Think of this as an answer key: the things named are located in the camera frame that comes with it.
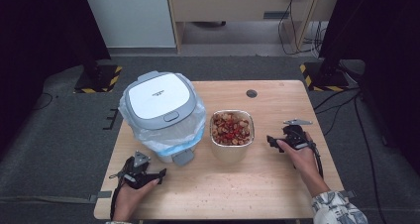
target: wooden table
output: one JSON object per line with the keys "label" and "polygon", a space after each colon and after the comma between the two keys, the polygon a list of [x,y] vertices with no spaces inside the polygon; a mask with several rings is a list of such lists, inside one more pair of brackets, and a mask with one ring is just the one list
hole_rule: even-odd
{"label": "wooden table", "polygon": [[[303,126],[321,154],[327,184],[336,190],[343,185],[322,135],[305,86],[297,80],[194,81],[207,110],[206,132],[198,143],[195,158],[178,167],[164,164],[134,139],[123,122],[106,171],[101,191],[114,190],[117,173],[135,150],[152,158],[148,172],[167,168],[163,184],[157,186],[137,208],[142,220],[202,219],[299,219],[312,218],[311,196],[288,155],[266,142],[266,135],[281,137],[285,120],[313,122]],[[246,92],[253,89],[255,98]],[[256,137],[239,163],[227,165],[211,152],[210,116],[218,110],[240,109],[251,114]],[[98,219],[109,219],[111,198],[99,198],[94,210]]]}

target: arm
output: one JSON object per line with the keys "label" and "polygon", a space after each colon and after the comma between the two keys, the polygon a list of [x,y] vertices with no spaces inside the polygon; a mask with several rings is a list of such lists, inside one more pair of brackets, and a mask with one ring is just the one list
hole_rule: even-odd
{"label": "arm", "polygon": [[159,179],[155,179],[139,189],[133,189],[129,185],[123,184],[115,202],[115,212],[112,221],[114,223],[129,222],[136,210],[136,207],[143,200],[146,194],[158,185],[158,182]]}
{"label": "arm", "polygon": [[340,192],[332,191],[321,177],[311,149],[294,150],[281,140],[278,145],[290,156],[299,170],[303,182],[312,198],[312,209],[315,212],[314,223],[358,223],[367,224],[365,215]]}

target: plastic bag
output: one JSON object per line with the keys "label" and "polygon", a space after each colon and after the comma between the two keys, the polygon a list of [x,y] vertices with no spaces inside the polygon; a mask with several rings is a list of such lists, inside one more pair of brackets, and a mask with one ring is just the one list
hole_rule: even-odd
{"label": "plastic bag", "polygon": [[124,95],[126,94],[125,91],[120,99],[120,106],[118,107],[123,115],[123,118],[132,128],[135,138],[146,147],[156,152],[160,157],[170,156],[192,148],[201,140],[204,133],[206,122],[206,109],[204,103],[196,93],[191,81],[180,73],[177,75],[184,78],[184,80],[189,84],[196,99],[194,110],[182,121],[172,126],[157,130],[148,130],[137,126],[133,122],[134,118],[128,111]]}

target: sleeve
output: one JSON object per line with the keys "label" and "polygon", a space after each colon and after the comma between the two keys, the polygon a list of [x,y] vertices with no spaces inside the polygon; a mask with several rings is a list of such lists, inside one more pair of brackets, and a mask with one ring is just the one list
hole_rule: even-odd
{"label": "sleeve", "polygon": [[314,224],[368,224],[365,215],[338,191],[328,191],[312,199]]}
{"label": "sleeve", "polygon": [[110,222],[105,222],[105,224],[132,224],[131,222],[115,222],[115,221],[110,221]]}

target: white cabinet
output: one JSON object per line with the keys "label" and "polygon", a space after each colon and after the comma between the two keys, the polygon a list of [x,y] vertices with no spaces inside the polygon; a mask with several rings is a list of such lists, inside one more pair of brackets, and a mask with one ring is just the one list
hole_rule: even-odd
{"label": "white cabinet", "polygon": [[175,48],[167,0],[88,0],[108,48]]}

